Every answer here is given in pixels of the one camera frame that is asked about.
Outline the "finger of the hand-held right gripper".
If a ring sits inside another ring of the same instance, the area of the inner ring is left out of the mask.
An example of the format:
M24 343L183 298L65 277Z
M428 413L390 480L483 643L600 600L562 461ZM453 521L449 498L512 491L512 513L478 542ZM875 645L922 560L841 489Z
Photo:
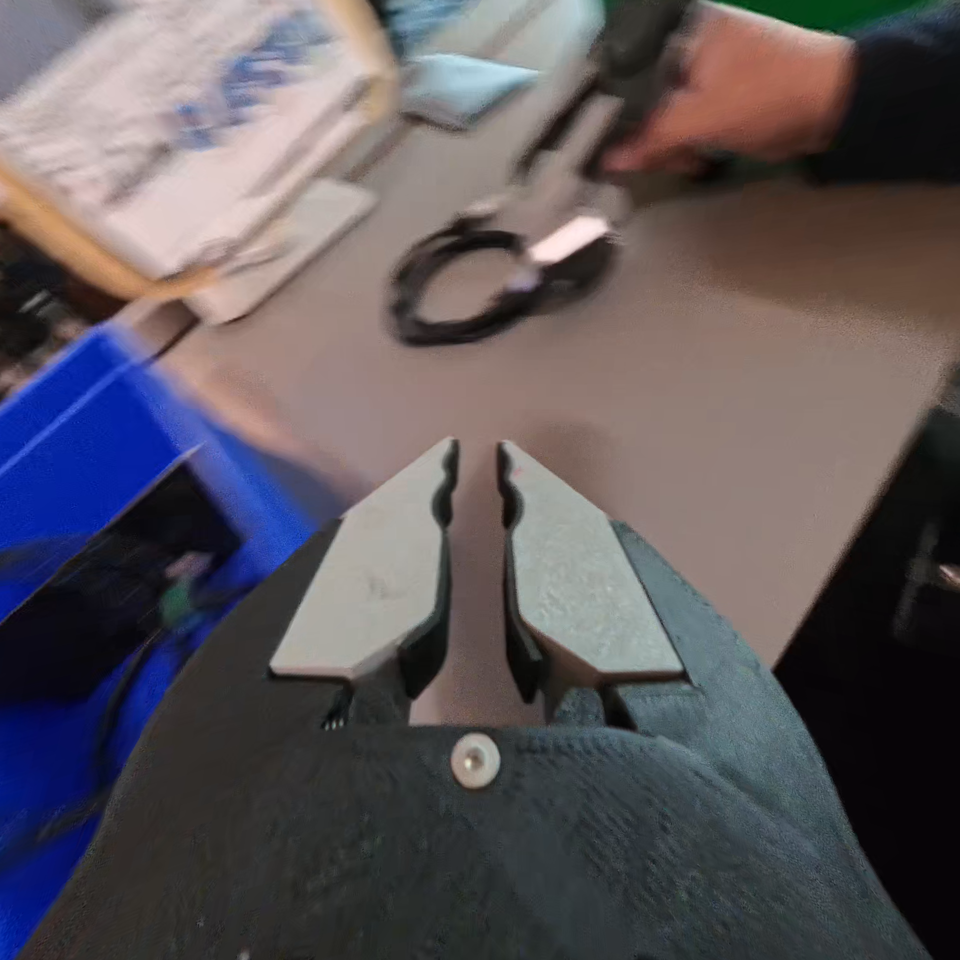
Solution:
M576 177L579 234L620 234L632 217L633 201L621 182Z
M512 234L522 246L534 246L569 222L590 193L591 186L578 175L517 181L469 205L466 220L484 230Z

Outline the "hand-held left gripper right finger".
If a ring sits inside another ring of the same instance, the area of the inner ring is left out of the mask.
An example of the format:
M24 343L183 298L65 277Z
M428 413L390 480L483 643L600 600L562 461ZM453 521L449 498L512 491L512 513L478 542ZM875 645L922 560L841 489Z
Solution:
M606 512L511 440L496 462L507 662L522 701L683 678Z

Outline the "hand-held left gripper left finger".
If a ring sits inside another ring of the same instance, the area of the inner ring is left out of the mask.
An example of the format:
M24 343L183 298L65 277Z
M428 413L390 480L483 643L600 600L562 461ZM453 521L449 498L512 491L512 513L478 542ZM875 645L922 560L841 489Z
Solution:
M447 437L344 513L270 659L279 678L355 687L389 663L417 698L446 658L449 527L460 443Z

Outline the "green storage bin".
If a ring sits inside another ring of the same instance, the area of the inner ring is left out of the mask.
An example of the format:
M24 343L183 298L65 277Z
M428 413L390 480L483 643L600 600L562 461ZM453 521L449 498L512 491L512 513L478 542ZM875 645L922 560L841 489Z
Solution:
M914 1L720 1L812 30L845 32L910 9Z

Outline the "black braided cable green plugs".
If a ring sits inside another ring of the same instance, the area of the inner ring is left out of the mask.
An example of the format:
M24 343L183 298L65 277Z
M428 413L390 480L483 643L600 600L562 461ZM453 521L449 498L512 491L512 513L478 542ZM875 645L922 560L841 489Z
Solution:
M515 235L469 223L464 213L442 229L410 246L390 279L389 314L397 339L412 347L459 346L486 340L522 320L564 302L543 303L534 292L535 278L525 260L531 246L522 246ZM435 277L456 260L486 251L508 255L513 274L484 308L467 318L428 320L421 305Z
M190 659L191 638L205 618L202 588L209 579L212 562L212 554L190 551L167 567L167 585L157 605L159 625L127 659L103 709L95 741L98 763L112 766L114 738L126 702L151 659L163 651L172 653L173 676L177 676Z

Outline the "blue storage bin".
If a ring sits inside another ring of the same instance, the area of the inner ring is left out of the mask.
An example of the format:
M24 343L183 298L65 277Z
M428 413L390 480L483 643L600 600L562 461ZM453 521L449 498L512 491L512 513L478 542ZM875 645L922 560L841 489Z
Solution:
M1 507L1 952L16 958L182 672L172 653L154 655L111 766L98 763L101 715L160 625L167 568L213 555L193 654L346 500L329 474L193 404L107 326L2 402Z

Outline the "person's right forearm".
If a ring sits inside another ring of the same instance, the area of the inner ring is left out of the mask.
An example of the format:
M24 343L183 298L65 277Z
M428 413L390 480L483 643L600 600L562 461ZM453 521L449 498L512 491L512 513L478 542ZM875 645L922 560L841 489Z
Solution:
M906 10L856 30L846 106L805 161L819 184L959 182L959 4Z

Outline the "person's right hand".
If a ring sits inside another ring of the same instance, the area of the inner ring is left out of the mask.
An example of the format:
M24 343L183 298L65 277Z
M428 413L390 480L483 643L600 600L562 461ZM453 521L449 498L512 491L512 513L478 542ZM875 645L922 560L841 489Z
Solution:
M615 174L694 173L719 154L789 162L828 149L857 65L854 40L705 3L674 45L676 80L611 147Z

